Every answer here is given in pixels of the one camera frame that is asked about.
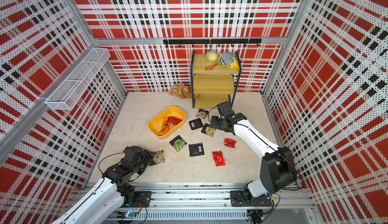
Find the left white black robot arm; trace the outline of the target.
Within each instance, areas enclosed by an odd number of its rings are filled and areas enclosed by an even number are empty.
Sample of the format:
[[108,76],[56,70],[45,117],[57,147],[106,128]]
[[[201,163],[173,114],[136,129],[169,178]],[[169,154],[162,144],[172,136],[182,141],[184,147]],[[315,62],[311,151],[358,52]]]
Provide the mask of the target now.
[[138,146],[126,147],[124,157],[107,168],[98,182],[54,224],[101,224],[124,204],[134,203],[134,174],[141,176],[154,159],[154,153]]

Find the black green label tea bag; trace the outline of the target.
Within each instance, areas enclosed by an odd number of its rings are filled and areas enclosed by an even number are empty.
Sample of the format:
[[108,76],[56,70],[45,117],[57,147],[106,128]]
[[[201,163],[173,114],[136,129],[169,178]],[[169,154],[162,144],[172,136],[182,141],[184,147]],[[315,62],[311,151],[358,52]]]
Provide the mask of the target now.
[[169,143],[176,152],[179,152],[181,149],[187,146],[187,142],[180,135],[173,138]]

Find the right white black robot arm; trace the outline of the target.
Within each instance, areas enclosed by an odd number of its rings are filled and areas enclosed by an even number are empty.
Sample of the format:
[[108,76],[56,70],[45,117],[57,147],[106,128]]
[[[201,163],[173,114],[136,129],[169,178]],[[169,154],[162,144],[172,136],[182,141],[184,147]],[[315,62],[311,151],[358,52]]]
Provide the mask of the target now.
[[298,180],[292,152],[264,137],[242,114],[236,114],[228,101],[216,106],[219,116],[213,116],[210,127],[232,133],[244,140],[261,159],[260,176],[247,183],[242,191],[231,192],[232,205],[269,206],[270,196]]

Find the orange tea bag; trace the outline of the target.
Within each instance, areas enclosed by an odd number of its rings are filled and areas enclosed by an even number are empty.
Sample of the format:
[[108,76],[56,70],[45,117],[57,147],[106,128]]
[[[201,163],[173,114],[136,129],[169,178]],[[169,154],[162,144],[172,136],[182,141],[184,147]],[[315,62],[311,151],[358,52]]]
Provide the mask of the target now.
[[161,129],[160,129],[160,131],[159,131],[159,134],[161,134],[161,135],[165,135],[165,134],[167,134],[168,131],[169,131],[170,124],[167,123],[167,118],[168,118],[168,117],[165,117],[165,118],[163,119],[162,126],[161,126]]

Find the black beige label tea bag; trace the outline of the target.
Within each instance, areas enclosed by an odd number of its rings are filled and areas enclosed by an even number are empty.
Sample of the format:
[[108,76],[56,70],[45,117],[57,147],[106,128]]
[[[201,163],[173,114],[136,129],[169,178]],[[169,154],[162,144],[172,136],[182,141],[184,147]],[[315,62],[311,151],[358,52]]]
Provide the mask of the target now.
[[153,160],[150,163],[150,166],[161,164],[165,162],[165,153],[164,150],[159,150],[153,153]]

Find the red tea bag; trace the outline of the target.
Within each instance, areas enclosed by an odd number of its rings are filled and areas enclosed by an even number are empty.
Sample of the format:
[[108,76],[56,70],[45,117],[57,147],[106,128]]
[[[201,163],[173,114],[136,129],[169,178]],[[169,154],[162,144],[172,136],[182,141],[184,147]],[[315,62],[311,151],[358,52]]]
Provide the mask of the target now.
[[182,122],[182,119],[177,118],[177,117],[168,117],[167,118],[167,123],[170,124],[170,125],[177,126],[181,122]]
[[225,166],[222,151],[213,151],[212,155],[216,166]]
[[229,148],[235,148],[235,145],[236,145],[236,141],[229,138],[224,139],[224,146]]

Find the yellow plastic storage box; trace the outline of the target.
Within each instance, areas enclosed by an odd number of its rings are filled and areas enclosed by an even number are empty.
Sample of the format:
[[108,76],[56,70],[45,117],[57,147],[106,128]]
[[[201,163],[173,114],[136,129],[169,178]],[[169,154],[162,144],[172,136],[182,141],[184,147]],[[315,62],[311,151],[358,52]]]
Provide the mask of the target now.
[[168,138],[186,121],[186,114],[177,106],[171,106],[158,114],[148,123],[149,130],[158,139]]

